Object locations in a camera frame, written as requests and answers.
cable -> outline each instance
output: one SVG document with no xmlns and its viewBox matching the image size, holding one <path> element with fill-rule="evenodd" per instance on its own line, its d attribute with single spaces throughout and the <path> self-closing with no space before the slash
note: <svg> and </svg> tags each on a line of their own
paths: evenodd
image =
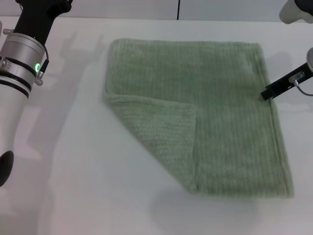
<svg viewBox="0 0 313 235">
<path fill-rule="evenodd" d="M 313 94 L 305 93 L 300 87 L 297 87 L 297 88 L 302 94 L 307 95 L 307 96 L 313 96 Z"/>
<path fill-rule="evenodd" d="M 47 57 L 47 60 L 49 60 L 49 54 L 48 54 L 48 50 L 47 50 L 47 48 L 44 46 L 44 48 L 45 48 L 45 55 L 46 55 L 46 57 Z"/>
<path fill-rule="evenodd" d="M 180 0 L 178 0 L 177 20 L 179 20 L 179 9 L 180 9 Z"/>
</svg>

towel fold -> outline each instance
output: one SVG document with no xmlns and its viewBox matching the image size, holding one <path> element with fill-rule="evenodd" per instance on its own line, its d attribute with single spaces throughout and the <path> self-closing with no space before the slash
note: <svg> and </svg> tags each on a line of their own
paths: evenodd
<svg viewBox="0 0 313 235">
<path fill-rule="evenodd" d="M 120 39 L 107 97 L 190 192 L 289 198 L 277 110 L 260 96 L 267 84 L 258 44 Z"/>
</svg>

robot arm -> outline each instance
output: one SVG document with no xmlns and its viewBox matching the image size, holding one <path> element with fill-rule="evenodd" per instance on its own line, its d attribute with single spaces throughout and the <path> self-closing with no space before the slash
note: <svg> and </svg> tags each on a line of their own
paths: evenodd
<svg viewBox="0 0 313 235">
<path fill-rule="evenodd" d="M 45 43 L 54 20 L 71 10 L 72 0 L 16 0 L 22 14 L 0 51 L 0 187 L 14 160 L 15 132 L 33 84 L 42 85 L 48 65 Z"/>
<path fill-rule="evenodd" d="M 303 19 L 307 23 L 313 23 L 313 0 L 288 0 L 281 10 L 279 17 L 286 24 L 293 23 Z M 268 85 L 261 93 L 264 100 L 275 98 L 293 87 L 304 95 L 307 94 L 301 90 L 299 84 L 313 76 L 313 48 L 307 53 L 307 61 L 302 66 L 288 73 L 286 76 Z"/>
</svg>

black band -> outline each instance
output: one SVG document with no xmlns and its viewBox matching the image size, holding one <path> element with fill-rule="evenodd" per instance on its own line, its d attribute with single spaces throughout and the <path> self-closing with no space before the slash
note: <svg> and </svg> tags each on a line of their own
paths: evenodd
<svg viewBox="0 0 313 235">
<path fill-rule="evenodd" d="M 14 74 L 11 74 L 7 71 L 0 71 L 0 76 L 9 77 L 11 79 L 14 79 L 14 80 L 22 83 L 24 86 L 26 86 L 31 91 L 31 85 L 28 82 L 26 82 L 24 79 L 17 77 Z"/>
<path fill-rule="evenodd" d="M 29 94 L 28 94 L 28 92 L 25 89 L 23 89 L 22 87 L 19 87 L 18 85 L 14 84 L 14 83 L 11 83 L 11 82 L 8 82 L 8 81 L 4 81 L 4 80 L 0 80 L 0 84 L 6 85 L 8 87 L 12 87 L 15 90 L 18 90 L 18 91 L 22 92 L 27 98 L 29 97 Z"/>
<path fill-rule="evenodd" d="M 24 64 L 23 62 L 16 60 L 16 59 L 13 59 L 13 58 L 6 57 L 6 59 L 8 61 L 12 62 L 13 64 L 17 64 L 19 66 L 22 66 L 24 69 L 30 71 L 35 77 L 37 76 L 37 73 L 35 72 L 35 70 L 32 67 L 30 67 L 29 65 Z"/>
<path fill-rule="evenodd" d="M 294 2 L 301 11 L 313 16 L 313 2 L 311 0 L 294 0 Z"/>
<path fill-rule="evenodd" d="M 17 0 L 23 11 L 14 29 L 45 45 L 55 18 L 69 12 L 72 0 Z"/>
<path fill-rule="evenodd" d="M 0 187 L 8 180 L 14 162 L 14 154 L 7 151 L 0 156 Z"/>
</svg>

black rubber cap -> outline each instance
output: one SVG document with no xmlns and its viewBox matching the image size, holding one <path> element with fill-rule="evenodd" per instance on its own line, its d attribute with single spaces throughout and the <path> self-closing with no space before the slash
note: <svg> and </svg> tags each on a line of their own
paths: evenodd
<svg viewBox="0 0 313 235">
<path fill-rule="evenodd" d="M 271 90 L 269 90 L 269 89 L 266 89 L 265 91 L 263 91 L 261 93 L 261 95 L 262 95 L 264 100 L 268 100 L 269 98 L 273 97 L 273 94 L 272 94 Z"/>
<path fill-rule="evenodd" d="M 7 151 L 0 157 L 0 187 L 8 180 L 14 161 L 14 154 L 12 151 Z"/>
</svg>

